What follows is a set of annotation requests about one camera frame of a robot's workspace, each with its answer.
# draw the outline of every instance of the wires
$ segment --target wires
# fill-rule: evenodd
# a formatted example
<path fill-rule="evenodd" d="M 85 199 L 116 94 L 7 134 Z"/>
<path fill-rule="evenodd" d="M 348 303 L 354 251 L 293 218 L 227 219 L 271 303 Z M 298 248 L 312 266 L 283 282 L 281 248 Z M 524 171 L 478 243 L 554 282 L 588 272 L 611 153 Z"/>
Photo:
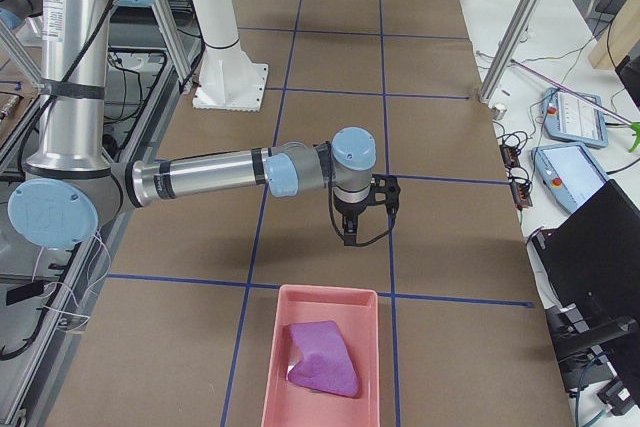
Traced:
<path fill-rule="evenodd" d="M 93 286 L 95 286 L 96 284 L 99 284 L 100 282 L 102 282 L 107 277 L 107 275 L 109 274 L 109 270 L 111 270 L 111 265 L 113 263 L 113 261 L 111 259 L 111 254 L 109 253 L 109 249 L 107 248 L 107 246 L 105 245 L 104 241 L 102 240 L 102 237 L 100 236 L 100 233 L 96 232 L 93 236 L 98 241 L 98 243 L 100 244 L 100 247 L 102 248 L 104 253 L 107 255 L 107 267 L 104 269 L 104 272 L 100 277 L 98 277 L 96 280 L 94 280 L 89 285 L 87 285 L 87 288 L 84 291 L 84 294 L 82 295 L 82 299 L 81 300 L 85 300 L 87 295 L 90 294 L 90 293 L 94 294 L 94 295 L 98 295 L 98 294 L 96 294 L 96 292 L 93 291 Z M 95 259 L 95 257 L 99 253 L 100 253 L 100 250 L 98 250 L 98 252 L 96 252 L 96 254 L 94 255 L 93 258 Z"/>
<path fill-rule="evenodd" d="M 16 92 L 7 92 L 5 90 L 0 90 L 0 94 L 4 94 L 4 95 L 12 95 L 14 97 L 20 97 L 20 100 L 24 100 L 24 95 L 20 95 Z"/>
<path fill-rule="evenodd" d="M 38 257 L 36 257 L 36 263 L 33 265 L 33 272 L 31 273 L 31 282 L 36 279 L 36 271 L 38 270 L 38 265 L 40 264 L 40 259 L 42 258 L 42 254 L 44 252 L 44 247 L 40 247 L 40 252 L 38 252 Z"/>
<path fill-rule="evenodd" d="M 135 116 L 137 116 L 142 110 L 142 108 L 144 107 L 144 93 L 142 88 L 142 78 L 141 78 L 140 72 L 124 68 L 122 66 L 122 59 L 118 57 L 118 55 L 114 52 L 111 52 L 110 56 L 111 55 L 113 55 L 114 58 L 109 57 L 109 65 L 111 65 L 111 67 L 113 67 L 114 69 L 122 72 L 122 78 L 124 81 L 124 95 L 122 98 L 122 109 L 120 110 L 120 115 L 118 117 L 107 117 L 105 115 L 105 119 L 107 119 L 107 122 L 105 122 L 105 125 L 117 124 L 119 122 L 124 122 L 126 120 L 132 119 Z M 127 102 L 127 73 L 134 74 L 138 81 L 138 106 L 134 112 L 132 112 L 131 114 L 125 117 L 124 109 Z"/>
<path fill-rule="evenodd" d="M 529 135 L 524 130 L 516 130 L 508 134 L 496 137 L 504 147 L 513 147 L 517 155 L 520 155 L 529 141 Z"/>
<path fill-rule="evenodd" d="M 622 92 L 624 92 L 626 90 L 625 87 L 621 88 L 618 92 L 616 92 L 615 94 L 613 94 L 611 96 L 611 99 L 609 100 L 609 103 L 611 104 L 611 110 L 613 110 L 616 114 L 618 113 L 618 107 L 616 107 L 615 102 L 613 101 L 613 99 L 615 99 L 618 94 L 621 94 Z"/>
<path fill-rule="evenodd" d="M 593 367 L 595 365 L 595 363 L 598 361 L 598 359 L 600 357 L 603 357 L 605 355 L 604 352 L 600 352 L 598 355 L 596 355 L 595 357 L 593 357 L 589 363 L 587 363 L 587 365 L 584 366 L 584 368 L 582 369 L 582 373 L 580 374 L 580 379 L 578 380 L 578 390 L 576 391 L 576 407 L 575 407 L 575 412 L 574 412 L 574 417 L 575 417 L 575 423 L 576 423 L 576 427 L 580 427 L 580 419 L 579 419 L 579 412 L 580 412 L 580 393 L 582 392 L 582 389 L 584 389 L 585 385 L 585 378 L 587 376 L 587 372 L 591 369 L 591 367 Z"/>
<path fill-rule="evenodd" d="M 492 120 L 491 122 L 493 122 L 493 125 L 497 125 L 498 127 L 500 127 L 502 129 L 502 134 L 501 135 L 506 134 L 507 130 L 504 128 L 504 125 L 502 125 L 497 120 Z"/>
<path fill-rule="evenodd" d="M 630 169 L 631 167 L 633 167 L 634 165 L 636 165 L 638 162 L 640 162 L 640 157 L 638 157 L 636 160 L 634 160 L 633 162 L 631 162 L 628 165 L 625 165 L 624 167 L 621 167 L 619 169 L 615 169 L 615 170 L 610 170 L 607 172 L 607 175 L 615 175 L 615 174 L 619 174 L 620 172 L 623 172 L 627 169 Z"/>
<path fill-rule="evenodd" d="M 186 35 L 187 37 L 193 37 L 196 39 L 202 39 L 202 34 L 192 34 L 191 32 L 187 32 L 186 30 L 182 30 L 182 29 L 176 29 L 178 32 L 180 32 L 181 34 Z"/>
<path fill-rule="evenodd" d="M 55 309 L 49 305 L 43 305 L 42 306 L 43 309 L 46 310 L 50 310 L 51 312 L 57 312 L 58 314 L 64 314 L 64 315 L 72 315 L 74 317 L 80 317 L 82 319 L 84 319 L 80 325 L 77 325 L 71 329 L 61 329 L 59 327 L 56 327 L 56 330 L 60 331 L 60 332 L 73 332 L 75 330 L 78 330 L 80 327 L 82 327 L 83 325 L 85 325 L 87 322 L 89 322 L 89 319 L 91 319 L 90 315 L 85 315 L 85 314 L 76 314 L 75 312 L 68 312 L 66 310 L 60 310 L 60 309 Z"/>
<path fill-rule="evenodd" d="M 338 224 L 336 222 L 336 218 L 335 215 L 333 213 L 333 187 L 334 187 L 334 181 L 333 181 L 333 175 L 334 175 L 334 169 L 333 169 L 333 157 L 332 157 L 332 153 L 331 153 L 331 143 L 327 142 L 326 143 L 327 148 L 328 148 L 328 153 L 329 153 L 329 180 L 327 181 L 327 204 L 329 206 L 329 218 L 331 219 L 331 226 L 333 227 L 334 232 L 336 233 L 336 235 L 340 238 L 340 240 L 342 240 L 344 242 L 344 235 L 342 234 L 342 232 L 340 232 L 340 229 L 338 228 Z M 396 219 L 394 216 L 388 215 L 387 214 L 387 219 L 388 219 L 388 228 L 387 230 L 385 230 L 384 232 L 382 232 L 379 235 L 376 235 L 375 237 L 373 237 L 372 239 L 366 241 L 366 242 L 358 242 L 356 244 L 353 245 L 353 247 L 368 247 L 372 244 L 375 244 L 376 242 L 378 242 L 380 239 L 386 237 L 387 235 L 390 235 L 391 232 L 393 232 L 393 228 L 396 225 Z"/>

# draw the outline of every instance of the black cable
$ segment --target black cable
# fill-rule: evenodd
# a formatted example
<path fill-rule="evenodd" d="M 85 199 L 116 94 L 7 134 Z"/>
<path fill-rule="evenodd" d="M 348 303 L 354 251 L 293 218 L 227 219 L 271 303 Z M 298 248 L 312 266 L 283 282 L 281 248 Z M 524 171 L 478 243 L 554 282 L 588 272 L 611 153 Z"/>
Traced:
<path fill-rule="evenodd" d="M 120 57 L 118 57 L 118 55 L 114 52 L 113 53 L 116 57 L 116 59 L 118 59 L 116 62 L 116 65 L 111 64 L 111 66 L 122 72 L 122 76 L 124 78 L 124 98 L 122 100 L 122 111 L 120 112 L 120 116 L 117 118 L 111 118 L 111 117 L 107 117 L 105 115 L 105 119 L 107 119 L 108 122 L 105 122 L 105 125 L 113 125 L 113 124 L 117 124 L 119 122 L 124 122 L 126 120 L 129 120 L 133 117 L 135 117 L 136 115 L 138 115 L 140 113 L 140 111 L 143 108 L 143 104 L 144 104 L 144 93 L 143 93 L 143 87 L 142 87 L 142 79 L 140 76 L 140 72 L 136 72 L 135 70 L 131 70 L 131 69 L 126 69 L 124 67 L 122 67 L 122 60 L 120 59 Z M 124 108 L 125 108 L 125 104 L 126 104 L 126 100 L 127 100 L 127 78 L 126 78 L 126 74 L 130 73 L 130 74 L 134 74 L 136 76 L 136 79 L 138 81 L 138 107 L 136 108 L 136 110 L 127 115 L 126 117 L 124 117 Z"/>
<path fill-rule="evenodd" d="M 65 266 L 64 270 L 60 274 L 59 282 L 55 285 L 55 288 L 53 289 L 53 292 L 49 296 L 46 304 L 43 307 L 39 307 L 36 309 L 36 311 L 39 311 L 40 314 L 38 315 L 38 321 L 36 323 L 35 328 L 31 332 L 31 335 L 29 337 L 22 339 L 22 342 L 24 342 L 22 346 L 18 347 L 16 350 L 13 350 L 11 352 L 5 352 L 5 349 L 7 347 L 6 345 L 0 347 L 0 362 L 15 359 L 19 355 L 23 354 L 29 348 L 29 346 L 31 346 L 31 344 L 33 344 L 35 340 L 38 338 L 38 335 L 40 335 L 40 331 L 42 330 L 42 325 L 44 324 L 44 319 L 47 315 L 47 312 L 49 311 L 47 307 L 51 307 L 53 305 L 55 298 L 60 292 L 62 283 L 64 283 L 65 277 L 69 272 L 69 267 L 73 264 L 73 261 L 75 260 L 75 257 L 78 253 L 79 245 L 80 244 L 76 244 L 76 246 L 71 251 L 71 256 L 69 258 L 69 261 L 67 262 L 67 265 Z"/>
<path fill-rule="evenodd" d="M 99 35 L 100 30 L 102 29 L 102 26 L 104 25 L 104 22 L 106 21 L 107 17 L 109 16 L 109 13 L 111 12 L 111 8 L 113 7 L 114 1 L 115 0 L 108 0 L 107 1 L 107 4 L 106 4 L 102 14 L 100 15 L 100 18 L 98 19 L 98 23 L 96 24 L 95 29 L 93 29 L 93 32 L 91 33 L 89 38 L 85 41 L 84 45 L 82 46 L 82 49 L 80 50 L 80 52 L 78 53 L 76 58 L 71 63 L 71 65 L 67 69 L 67 72 L 64 74 L 62 79 L 60 79 L 60 82 L 62 82 L 62 83 L 68 82 L 69 79 L 71 78 L 71 76 L 73 75 L 74 71 L 76 70 L 76 68 L 78 67 L 78 65 L 80 64 L 80 62 L 84 58 L 84 56 L 86 55 L 87 51 L 89 50 L 89 48 L 91 47 L 91 45 L 95 41 L 96 37 Z M 58 98 L 58 96 L 56 96 L 56 95 L 50 95 L 47 98 L 47 100 L 40 106 L 40 108 L 38 109 L 36 114 L 31 119 L 31 122 L 29 122 L 29 125 L 27 127 L 27 131 L 25 132 L 24 137 L 22 138 L 22 141 L 20 142 L 20 147 L 18 148 L 18 154 L 17 154 L 17 167 L 18 167 L 18 170 L 20 171 L 20 174 L 23 177 L 25 176 L 25 172 L 24 172 L 24 168 L 22 166 L 22 158 L 24 156 L 24 149 L 26 148 L 27 142 L 29 141 L 29 137 L 31 136 L 31 132 L 33 132 L 33 130 L 35 129 L 36 125 L 38 124 L 38 121 L 40 120 L 40 118 L 44 115 L 44 113 L 47 111 L 47 109 L 49 109 L 49 107 L 51 107 L 51 104 L 57 98 Z"/>
<path fill-rule="evenodd" d="M 335 215 L 333 213 L 333 175 L 334 175 L 334 170 L 333 170 L 333 154 L 331 153 L 331 143 L 327 142 L 327 148 L 329 151 L 329 180 L 327 181 L 327 197 L 328 197 L 328 205 L 329 205 L 329 218 L 331 219 L 331 226 L 333 227 L 334 232 L 336 233 L 336 235 L 340 238 L 340 240 L 342 240 L 342 242 L 344 242 L 344 235 L 342 234 L 342 232 L 340 232 L 340 229 L 338 228 L 338 224 L 336 222 L 336 218 Z M 368 247 L 371 244 L 375 244 L 377 241 L 379 241 L 380 239 L 386 237 L 387 235 L 391 234 L 391 232 L 393 232 L 393 228 L 396 225 L 396 220 L 395 218 L 393 218 L 390 215 L 387 215 L 387 219 L 389 222 L 389 228 L 384 231 L 381 234 L 376 235 L 375 237 L 373 237 L 372 239 L 366 241 L 366 242 L 358 242 L 355 243 L 353 245 L 353 247 Z"/>
<path fill-rule="evenodd" d="M 498 127 L 502 129 L 502 135 L 507 133 L 507 129 L 505 129 L 504 125 L 502 125 L 500 122 L 498 122 L 497 120 L 492 120 L 491 122 L 493 122 L 494 124 L 496 124 Z"/>
<path fill-rule="evenodd" d="M 4 90 L 0 90 L 0 94 L 14 95 L 16 97 L 20 97 L 20 100 L 24 100 L 24 95 L 16 94 L 15 92 L 7 92 L 7 91 L 4 91 Z"/>
<path fill-rule="evenodd" d="M 150 87 L 147 87 L 149 94 L 145 96 L 144 98 L 144 102 L 142 103 L 142 106 L 140 106 L 140 108 L 134 112 L 134 114 L 131 114 L 130 116 L 127 117 L 135 117 L 133 124 L 131 125 L 131 128 L 129 129 L 129 131 L 127 132 L 127 135 L 125 137 L 125 139 L 122 141 L 120 147 L 118 147 L 118 157 L 120 155 L 120 153 L 125 149 L 125 147 L 127 146 L 127 144 L 129 143 L 129 141 L 131 140 L 131 136 L 133 135 L 133 131 L 135 130 L 135 127 L 138 123 L 139 117 L 137 117 L 137 114 L 139 112 L 142 112 L 147 105 L 149 104 L 149 99 L 151 98 L 151 93 L 156 89 L 156 87 L 158 86 L 158 83 L 160 82 L 160 78 L 162 77 L 162 74 L 164 73 L 164 69 L 167 67 L 167 53 L 164 50 L 149 50 L 149 49 L 118 49 L 119 52 L 144 52 L 144 53 L 153 53 L 153 54 L 158 54 L 162 57 L 162 66 L 160 67 L 160 70 L 158 71 L 158 73 L 155 75 L 153 83 L 151 84 Z M 129 120 L 128 118 L 123 118 L 121 121 L 119 122 L 124 122 L 125 120 Z"/>
<path fill-rule="evenodd" d="M 177 31 L 180 32 L 181 34 L 187 35 L 189 37 L 194 37 L 196 39 L 202 38 L 202 34 L 192 34 L 191 32 L 187 32 L 186 30 L 182 30 L 182 29 L 177 29 Z"/>
<path fill-rule="evenodd" d="M 196 24 L 198 24 L 198 30 L 200 31 L 200 34 L 202 35 L 202 28 L 200 27 L 200 21 L 198 20 L 198 14 L 196 13 L 196 8 L 195 8 L 195 4 L 194 4 L 193 0 L 189 0 L 189 4 L 191 5 L 191 9 L 193 10 L 192 13 L 193 13 L 193 16 L 194 16 L 194 18 L 196 20 Z M 200 37 L 200 52 L 198 52 L 198 55 L 196 55 L 195 59 L 193 59 L 193 62 L 191 63 L 191 70 L 189 71 L 189 74 L 187 75 L 186 79 L 184 79 L 184 81 L 182 83 L 180 83 L 180 85 L 179 85 L 180 93 L 182 93 L 184 91 L 184 88 L 189 83 L 189 81 L 191 80 L 193 75 L 196 73 L 196 69 L 198 68 L 198 65 L 200 65 L 200 61 L 204 57 L 204 53 L 205 53 L 206 49 L 207 49 L 207 47 L 206 47 L 206 43 L 204 41 L 204 36 L 202 36 L 202 37 Z"/>
<path fill-rule="evenodd" d="M 625 165 L 624 167 L 621 167 L 619 169 L 616 170 L 610 170 L 607 172 L 607 175 L 615 175 L 618 174 L 624 170 L 630 169 L 631 167 L 633 167 L 634 165 L 636 165 L 638 162 L 640 162 L 640 157 L 638 157 L 636 160 L 634 160 L 633 162 L 631 162 L 628 165 Z"/>
<path fill-rule="evenodd" d="M 116 60 L 116 63 L 120 63 L 120 65 L 122 65 L 122 60 L 120 59 L 120 57 L 118 57 L 116 54 L 114 54 Z M 111 64 L 111 62 L 109 62 L 109 64 L 111 65 L 111 67 L 116 68 L 116 66 L 114 64 Z M 124 95 L 122 96 L 122 108 L 120 109 L 120 115 L 118 116 L 118 118 L 112 118 L 109 117 L 107 115 L 104 115 L 104 118 L 107 120 L 119 120 L 122 119 L 122 117 L 124 116 L 124 109 L 126 108 L 127 105 L 127 73 L 125 72 L 125 69 L 118 69 L 122 72 L 122 82 L 124 84 Z"/>

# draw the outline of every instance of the blue tape line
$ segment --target blue tape line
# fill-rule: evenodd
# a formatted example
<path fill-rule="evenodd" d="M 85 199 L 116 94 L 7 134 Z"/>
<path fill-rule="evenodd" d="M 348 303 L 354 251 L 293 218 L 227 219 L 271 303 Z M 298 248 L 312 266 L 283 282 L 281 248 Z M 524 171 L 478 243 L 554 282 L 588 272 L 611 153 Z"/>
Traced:
<path fill-rule="evenodd" d="M 435 182 L 461 182 L 465 184 L 488 184 L 488 185 L 509 185 L 509 182 L 506 180 L 479 180 L 479 179 L 458 179 L 455 177 L 431 177 L 431 176 L 422 176 L 422 175 L 403 175 L 403 174 L 394 174 L 399 179 L 410 179 L 410 180 L 429 180 Z"/>
<path fill-rule="evenodd" d="M 448 100 L 469 100 L 468 95 L 431 95 L 431 94 L 387 94 L 387 97 L 407 97 L 414 99 L 448 99 Z"/>
<path fill-rule="evenodd" d="M 262 283 L 246 283 L 246 282 L 231 282 L 226 280 L 208 280 L 208 279 L 194 279 L 183 277 L 163 277 L 158 275 L 138 275 L 138 274 L 109 274 L 109 279 L 121 279 L 121 280 L 143 280 L 150 282 L 168 282 L 174 284 L 204 284 L 214 285 L 219 287 L 250 287 L 252 289 L 266 289 L 266 290 L 278 290 L 280 285 L 278 284 L 262 284 Z M 395 276 L 392 280 L 392 288 L 395 290 Z M 393 292 L 378 292 L 378 296 L 384 298 L 398 298 L 408 300 L 426 300 L 433 302 L 458 302 L 465 304 L 488 304 L 488 305 L 512 305 L 516 307 L 533 308 L 534 302 L 519 301 L 519 300 L 497 300 L 497 299 L 476 299 L 473 297 L 448 297 L 438 295 L 422 295 L 422 294 L 403 294 Z"/>
<path fill-rule="evenodd" d="M 250 287 L 252 289 L 280 290 L 281 286 L 278 284 L 251 284 Z"/>
<path fill-rule="evenodd" d="M 205 284 L 221 287 L 246 287 L 244 282 L 228 282 L 225 280 L 190 279 L 182 277 L 162 277 L 157 275 L 109 274 L 110 279 L 150 280 L 153 282 L 171 282 L 177 284 Z"/>
<path fill-rule="evenodd" d="M 308 92 L 313 94 L 344 94 L 344 95 L 372 95 L 382 97 L 383 94 L 376 92 L 358 92 L 351 90 L 324 90 L 324 89 L 298 89 L 295 87 L 284 87 L 283 90 L 288 92 Z"/>
<path fill-rule="evenodd" d="M 482 305 L 505 305 L 513 307 L 525 307 L 527 309 L 533 309 L 535 304 L 533 302 L 526 302 L 520 300 L 497 300 L 497 299 L 474 299 L 467 297 L 448 297 L 440 295 L 420 295 L 420 294 L 394 294 L 397 299 L 409 299 L 409 300 L 429 300 L 436 302 L 456 302 L 461 304 L 482 304 Z"/>
<path fill-rule="evenodd" d="M 238 30 L 257 30 L 266 32 L 298 32 L 300 34 L 322 34 L 322 35 L 368 35 L 379 36 L 374 32 L 336 32 L 333 30 L 306 30 L 306 29 L 282 29 L 278 27 L 238 27 Z M 469 40 L 469 37 L 452 37 L 448 35 L 421 35 L 421 34 L 382 34 L 385 37 L 398 37 L 408 39 L 434 39 L 434 40 Z"/>
<path fill-rule="evenodd" d="M 415 99 L 440 99 L 440 100 L 469 100 L 468 96 L 457 95 L 429 95 L 429 94 L 382 94 L 379 92 L 358 92 L 352 90 L 328 90 L 328 89 L 304 89 L 297 87 L 267 87 L 266 90 L 283 90 L 286 92 L 308 92 L 310 94 L 344 94 L 344 95 L 372 95 L 375 97 L 409 97 Z"/>
<path fill-rule="evenodd" d="M 469 37 L 450 37 L 446 35 L 384 34 L 384 36 L 399 37 L 399 38 L 405 38 L 405 39 L 469 40 Z"/>
<path fill-rule="evenodd" d="M 378 0 L 380 6 L 380 57 L 382 62 L 382 106 L 384 114 L 384 150 L 385 150 L 385 168 L 389 175 L 389 124 L 387 111 L 387 76 L 385 72 L 384 62 L 384 11 L 383 1 Z M 393 344 L 393 386 L 394 386 L 394 404 L 396 415 L 396 427 L 402 425 L 402 410 L 400 407 L 400 359 L 398 353 L 398 317 L 396 312 L 396 273 L 395 273 L 395 253 L 393 249 L 393 232 L 389 233 L 389 287 L 391 288 L 391 331 Z"/>
<path fill-rule="evenodd" d="M 302 8 L 302 0 L 298 2 L 298 12 L 296 14 L 296 23 L 295 29 L 298 28 L 298 22 L 300 20 L 300 10 Z M 278 119 L 276 121 L 276 128 L 273 134 L 273 145 L 276 145 L 278 139 L 278 133 L 280 131 L 280 122 L 282 121 L 282 110 L 284 107 L 284 99 L 286 96 L 286 86 L 289 80 L 289 73 L 291 71 L 291 59 L 293 57 L 293 48 L 296 41 L 296 33 L 293 33 L 293 39 L 291 41 L 291 50 L 289 51 L 289 61 L 287 65 L 287 72 L 284 80 L 284 91 L 282 93 L 282 98 L 280 99 L 280 109 L 278 112 Z M 247 287 L 245 288 L 244 298 L 242 300 L 242 310 L 240 311 L 240 320 L 238 322 L 238 331 L 236 334 L 236 343 L 233 349 L 233 358 L 231 361 L 231 369 L 229 371 L 229 380 L 227 381 L 227 391 L 224 399 L 224 407 L 222 410 L 222 417 L 220 418 L 220 427 L 225 427 L 227 423 L 227 415 L 229 413 L 229 403 L 231 401 L 231 394 L 233 392 L 233 381 L 235 378 L 236 365 L 238 361 L 238 355 L 240 353 L 240 343 L 242 341 L 242 330 L 244 328 L 244 319 L 247 312 L 247 304 L 249 303 L 249 293 L 251 291 L 251 281 L 253 279 L 253 269 L 255 267 L 256 258 L 258 255 L 258 244 L 260 242 L 260 232 L 262 230 L 262 224 L 264 220 L 264 212 L 267 204 L 267 187 L 264 187 L 264 191 L 262 194 L 262 203 L 260 205 L 260 215 L 258 216 L 258 225 L 256 226 L 256 236 L 253 242 L 253 250 L 251 252 L 251 263 L 249 265 L 249 272 L 247 274 Z"/>

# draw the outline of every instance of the metal frame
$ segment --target metal frame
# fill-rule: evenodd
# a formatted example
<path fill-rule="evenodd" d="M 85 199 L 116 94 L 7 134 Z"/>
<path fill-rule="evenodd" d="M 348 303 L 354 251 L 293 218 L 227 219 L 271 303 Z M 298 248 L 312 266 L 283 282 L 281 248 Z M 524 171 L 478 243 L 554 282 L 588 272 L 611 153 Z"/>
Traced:
<path fill-rule="evenodd" d="M 34 87 L 40 85 L 40 67 L 31 58 L 18 38 L 9 28 L 0 22 L 0 48 L 5 50 L 15 62 L 22 74 Z"/>
<path fill-rule="evenodd" d="M 505 70 L 511 62 L 513 53 L 518 46 L 522 35 L 529 26 L 529 21 L 540 0 L 520 0 L 516 12 L 513 14 L 513 18 L 507 27 L 507 31 L 502 38 L 500 47 L 496 52 L 496 55 L 491 63 L 491 67 L 487 72 L 478 97 L 480 102 L 485 104 L 489 103 L 489 100 L 493 96 L 494 92 L 498 88 L 500 80 L 504 75 Z"/>

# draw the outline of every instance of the cardboard surface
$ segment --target cardboard surface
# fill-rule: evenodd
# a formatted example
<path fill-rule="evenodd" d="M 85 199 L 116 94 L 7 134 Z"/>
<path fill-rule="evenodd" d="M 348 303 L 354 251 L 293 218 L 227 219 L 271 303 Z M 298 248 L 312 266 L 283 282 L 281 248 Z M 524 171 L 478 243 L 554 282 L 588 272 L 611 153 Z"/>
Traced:
<path fill-rule="evenodd" d="M 164 279 L 107 282 L 47 425 L 259 425 L 283 283 L 380 293 L 385 427 L 529 426 L 540 410 L 537 425 L 571 425 L 543 313 L 523 307 L 539 301 L 490 119 L 467 100 L 479 77 L 457 1 L 234 1 L 272 90 L 259 113 L 181 98 L 158 157 L 313 144 L 361 125 L 377 171 L 388 156 L 392 173 L 420 177 L 400 179 L 393 240 L 341 246 L 326 191 L 263 200 L 246 188 L 136 213 L 114 272 Z M 360 239 L 386 226 L 368 209 Z"/>
<path fill-rule="evenodd" d="M 218 425 L 243 293 L 109 280 L 46 425 Z"/>
<path fill-rule="evenodd" d="M 402 425 L 571 426 L 541 309 L 397 301 Z"/>
<path fill-rule="evenodd" d="M 387 118 L 394 174 L 506 181 L 486 105 L 392 97 Z"/>
<path fill-rule="evenodd" d="M 401 180 L 398 292 L 539 303 L 506 185 Z"/>
<path fill-rule="evenodd" d="M 468 40 L 386 37 L 384 52 L 389 94 L 469 98 L 480 86 Z"/>
<path fill-rule="evenodd" d="M 469 38 L 458 0 L 382 0 L 382 12 L 388 35 Z"/>

